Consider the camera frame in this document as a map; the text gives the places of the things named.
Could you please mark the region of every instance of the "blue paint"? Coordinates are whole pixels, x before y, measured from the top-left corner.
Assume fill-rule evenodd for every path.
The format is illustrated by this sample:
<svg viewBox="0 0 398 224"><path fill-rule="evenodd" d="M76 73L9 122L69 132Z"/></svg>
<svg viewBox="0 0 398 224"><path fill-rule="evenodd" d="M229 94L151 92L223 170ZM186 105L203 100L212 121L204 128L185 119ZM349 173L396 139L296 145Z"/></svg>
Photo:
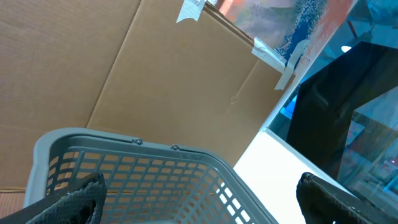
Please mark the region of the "blue paint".
<svg viewBox="0 0 398 224"><path fill-rule="evenodd" d="M299 22L294 29L294 33L286 35L281 47L276 48L276 51L286 60L289 60L297 44L302 40L308 39L313 32L318 21L321 19L327 2L327 0L299 0L296 3L295 12L298 13L297 20Z"/></svg>

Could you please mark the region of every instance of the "gray plastic basket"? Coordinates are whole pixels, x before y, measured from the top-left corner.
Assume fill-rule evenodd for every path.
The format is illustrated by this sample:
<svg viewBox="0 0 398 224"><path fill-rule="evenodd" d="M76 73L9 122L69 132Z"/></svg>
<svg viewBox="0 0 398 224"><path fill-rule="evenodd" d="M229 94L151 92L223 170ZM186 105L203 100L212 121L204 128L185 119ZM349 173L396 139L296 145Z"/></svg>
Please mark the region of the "gray plastic basket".
<svg viewBox="0 0 398 224"><path fill-rule="evenodd" d="M36 142L24 206L92 172L107 181L103 223L277 223L210 152L84 128Z"/></svg>

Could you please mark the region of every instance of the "white surface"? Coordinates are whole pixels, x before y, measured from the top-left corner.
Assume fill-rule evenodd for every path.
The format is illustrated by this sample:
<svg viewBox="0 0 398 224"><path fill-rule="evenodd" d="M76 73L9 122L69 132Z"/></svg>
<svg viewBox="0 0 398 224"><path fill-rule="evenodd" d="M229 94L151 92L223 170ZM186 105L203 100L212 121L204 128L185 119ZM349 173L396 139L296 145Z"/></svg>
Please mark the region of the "white surface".
<svg viewBox="0 0 398 224"><path fill-rule="evenodd" d="M296 199L296 186L304 172L345 190L268 129L258 132L234 170L280 224L305 223Z"/></svg>

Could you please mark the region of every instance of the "tape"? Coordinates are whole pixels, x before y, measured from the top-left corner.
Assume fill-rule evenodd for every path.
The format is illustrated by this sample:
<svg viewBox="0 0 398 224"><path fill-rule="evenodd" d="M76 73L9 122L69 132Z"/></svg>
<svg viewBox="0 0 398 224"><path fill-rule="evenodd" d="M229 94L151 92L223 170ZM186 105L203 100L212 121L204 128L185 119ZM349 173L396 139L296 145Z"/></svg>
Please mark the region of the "tape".
<svg viewBox="0 0 398 224"><path fill-rule="evenodd" d="M205 7L205 3L206 0L184 0L176 23L184 19L194 19L198 21L201 11L203 7Z"/></svg>
<svg viewBox="0 0 398 224"><path fill-rule="evenodd" d="M254 38L254 47L251 51L252 54L257 56L259 59L265 61L272 68L279 72L284 72L286 59L279 55L275 50L266 45L263 41Z"/></svg>
<svg viewBox="0 0 398 224"><path fill-rule="evenodd" d="M286 68L283 71L281 78L276 84L276 90L283 90L286 87L287 82L293 75L294 67L296 66L297 61L304 53L304 50L307 48L309 42L309 40L302 40L296 45L296 48L294 48L293 53L290 55L289 61L287 62Z"/></svg>

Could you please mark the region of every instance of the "cardboard sheet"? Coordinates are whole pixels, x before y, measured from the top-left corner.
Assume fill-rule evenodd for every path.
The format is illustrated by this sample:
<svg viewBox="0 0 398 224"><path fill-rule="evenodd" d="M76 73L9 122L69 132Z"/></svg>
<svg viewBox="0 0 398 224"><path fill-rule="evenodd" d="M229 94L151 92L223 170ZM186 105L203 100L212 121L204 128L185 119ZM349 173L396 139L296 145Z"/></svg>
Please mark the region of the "cardboard sheet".
<svg viewBox="0 0 398 224"><path fill-rule="evenodd" d="M235 164L283 94L281 74L208 4L175 23L182 4L1 1L0 170L12 172L0 187L25 187L36 140L72 126Z"/></svg>
<svg viewBox="0 0 398 224"><path fill-rule="evenodd" d="M251 45L206 11L198 22L176 24L182 3L141 3L88 128L204 148L233 165L268 115L268 108L235 99L239 91L262 93L244 87L258 58ZM271 111L282 94L274 90L281 74L261 68L267 80L258 85L270 94L256 102ZM235 110L247 113L229 115ZM261 115L249 118L253 114ZM229 125L246 121L257 123Z"/></svg>
<svg viewBox="0 0 398 224"><path fill-rule="evenodd" d="M0 186L25 187L46 131L86 126L139 2L0 2Z"/></svg>

